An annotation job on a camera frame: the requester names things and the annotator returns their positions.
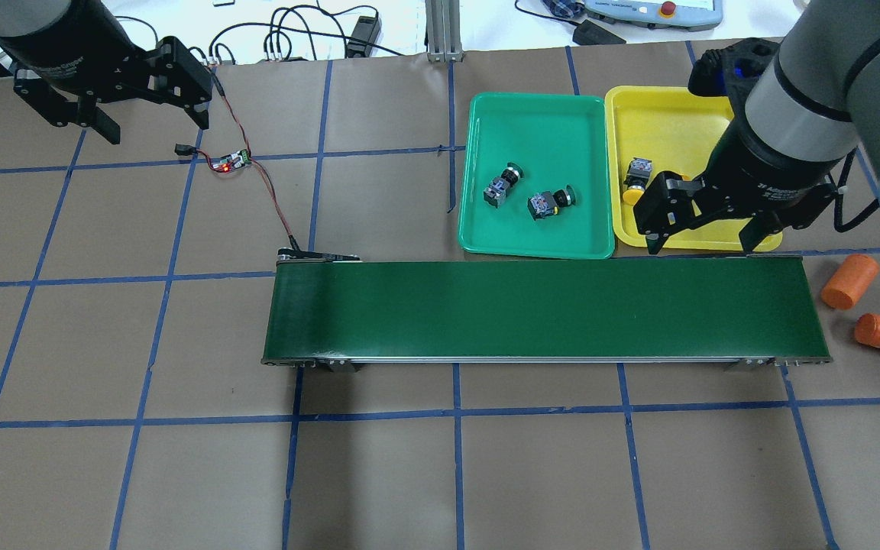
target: yellow cap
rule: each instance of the yellow cap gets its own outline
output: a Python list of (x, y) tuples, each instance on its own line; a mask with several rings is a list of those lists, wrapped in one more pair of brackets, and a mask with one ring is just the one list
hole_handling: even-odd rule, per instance
[(624, 202), (628, 203), (628, 205), (633, 206), (640, 200), (640, 197), (643, 196), (643, 191), (639, 189), (628, 189), (624, 191), (623, 199)]

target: conveyor belt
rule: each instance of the conveyor belt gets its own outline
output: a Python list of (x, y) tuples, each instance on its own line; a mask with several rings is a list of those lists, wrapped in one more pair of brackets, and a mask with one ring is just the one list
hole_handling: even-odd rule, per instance
[(280, 262), (266, 364), (829, 360), (799, 257)]

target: yellow tray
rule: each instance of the yellow tray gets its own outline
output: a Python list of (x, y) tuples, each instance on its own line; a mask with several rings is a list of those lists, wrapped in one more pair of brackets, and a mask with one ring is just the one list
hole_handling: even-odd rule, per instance
[[(636, 230), (633, 207), (620, 198), (626, 168), (633, 157), (653, 160), (654, 174), (670, 170), (696, 177), (733, 119), (728, 98), (702, 98), (688, 88), (617, 86), (607, 93), (607, 156), (610, 208), (618, 239), (632, 247), (647, 246)], [(748, 219), (723, 219), (688, 229), (668, 239), (664, 248), (741, 251), (739, 231)], [(783, 234), (765, 238), (755, 251), (771, 251)]]

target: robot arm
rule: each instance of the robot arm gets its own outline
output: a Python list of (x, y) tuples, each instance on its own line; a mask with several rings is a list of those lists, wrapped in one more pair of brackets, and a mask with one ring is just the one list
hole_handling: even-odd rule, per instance
[(657, 174), (636, 203), (651, 254), (716, 219), (751, 219), (745, 251), (809, 226), (836, 192), (824, 175), (859, 139), (880, 177), (880, 1), (814, 0), (776, 49), (747, 40), (695, 66), (689, 89), (729, 95), (736, 117), (698, 178)]
[(148, 52), (133, 45), (101, 0), (0, 2), (0, 46), (17, 62), (15, 93), (52, 125), (94, 128), (117, 144), (118, 123), (97, 104), (141, 98), (209, 128), (211, 74), (174, 36)]

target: power adapter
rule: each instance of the power adapter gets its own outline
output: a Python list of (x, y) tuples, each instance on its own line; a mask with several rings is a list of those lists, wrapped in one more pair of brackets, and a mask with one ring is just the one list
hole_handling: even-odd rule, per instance
[(382, 21), (378, 17), (361, 15), (355, 22), (348, 46), (345, 47), (346, 58), (367, 58), (373, 53), (373, 45), (380, 37)]

